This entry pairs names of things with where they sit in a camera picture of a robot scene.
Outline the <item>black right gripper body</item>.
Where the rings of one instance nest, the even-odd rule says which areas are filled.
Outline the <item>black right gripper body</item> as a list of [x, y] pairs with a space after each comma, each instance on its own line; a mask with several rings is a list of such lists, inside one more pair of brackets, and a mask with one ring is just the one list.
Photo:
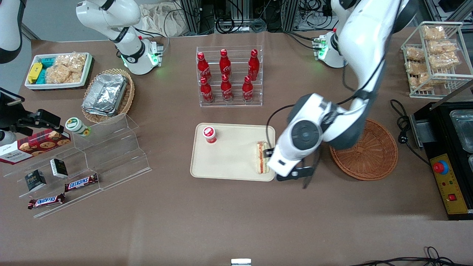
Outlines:
[[0, 128], [4, 131], [32, 136], [32, 112], [23, 107], [25, 98], [3, 88], [0, 96]]

